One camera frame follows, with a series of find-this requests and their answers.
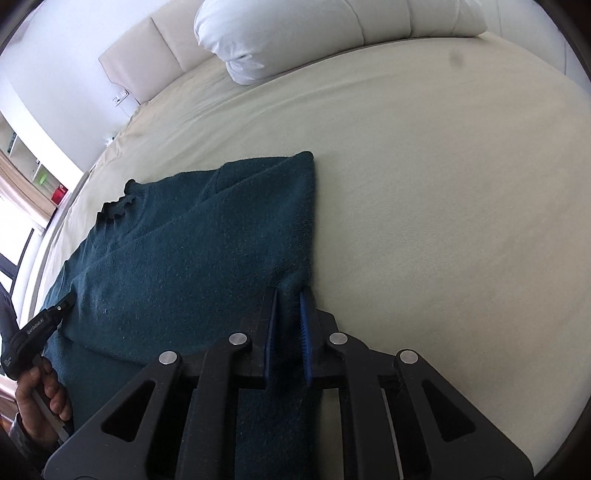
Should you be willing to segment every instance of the mattress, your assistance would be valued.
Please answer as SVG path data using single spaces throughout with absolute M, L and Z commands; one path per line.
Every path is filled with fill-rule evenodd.
M 40 301 L 127 180 L 310 150 L 319 307 L 370 348 L 417 350 L 538 471 L 591 394 L 590 130 L 581 88 L 492 34 L 373 46 L 253 87 L 210 59 L 100 158 Z M 323 473 L 338 478 L 326 397 Z

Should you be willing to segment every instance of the triangular cutout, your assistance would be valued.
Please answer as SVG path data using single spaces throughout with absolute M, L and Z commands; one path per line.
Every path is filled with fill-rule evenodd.
M 441 438 L 451 442 L 476 430 L 476 426 L 429 380 L 423 380 L 423 390 L 437 422 Z
M 146 381 L 106 419 L 100 429 L 108 435 L 133 442 L 142 423 L 156 383 Z

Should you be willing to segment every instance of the white pillow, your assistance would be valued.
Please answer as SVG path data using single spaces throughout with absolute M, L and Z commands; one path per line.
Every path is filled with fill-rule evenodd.
M 408 37 L 486 31 L 479 0 L 205 0 L 199 45 L 252 85 L 340 51 Z

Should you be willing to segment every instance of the sweater sleeve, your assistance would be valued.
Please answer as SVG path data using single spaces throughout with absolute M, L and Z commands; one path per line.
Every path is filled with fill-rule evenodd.
M 8 433 L 10 439 L 14 442 L 19 452 L 21 452 L 27 461 L 35 467 L 39 473 L 45 467 L 46 462 L 53 452 L 57 450 L 58 444 L 56 442 L 54 448 L 46 450 L 35 441 L 33 441 L 22 426 L 21 414 L 17 414 L 10 432 Z

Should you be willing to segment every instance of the teal garment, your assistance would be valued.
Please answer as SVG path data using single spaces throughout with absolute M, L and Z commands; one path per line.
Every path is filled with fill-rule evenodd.
M 259 310 L 280 311 L 266 391 L 241 391 L 236 478 L 317 478 L 299 301 L 310 282 L 315 193 L 310 152 L 254 158 L 155 183 L 130 180 L 64 264 L 45 305 L 77 302 L 45 354 L 81 426 L 161 352 L 206 349 Z

